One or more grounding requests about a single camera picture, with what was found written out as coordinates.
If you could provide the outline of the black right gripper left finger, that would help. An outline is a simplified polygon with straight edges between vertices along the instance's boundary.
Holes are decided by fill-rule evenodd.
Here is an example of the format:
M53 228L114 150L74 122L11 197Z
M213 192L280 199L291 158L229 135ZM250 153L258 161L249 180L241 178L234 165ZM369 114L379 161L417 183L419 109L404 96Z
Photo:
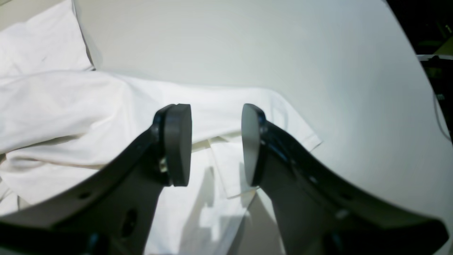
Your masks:
M90 178L2 216L2 255L142 255L164 187L190 178L191 106L171 104Z

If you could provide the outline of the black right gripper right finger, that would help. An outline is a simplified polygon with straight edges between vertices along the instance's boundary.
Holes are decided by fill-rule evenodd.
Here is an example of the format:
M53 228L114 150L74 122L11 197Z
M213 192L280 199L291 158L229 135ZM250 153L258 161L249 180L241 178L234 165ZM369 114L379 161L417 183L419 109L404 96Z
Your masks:
M245 176L270 198L288 255L433 255L443 221L345 181L253 104L242 109Z

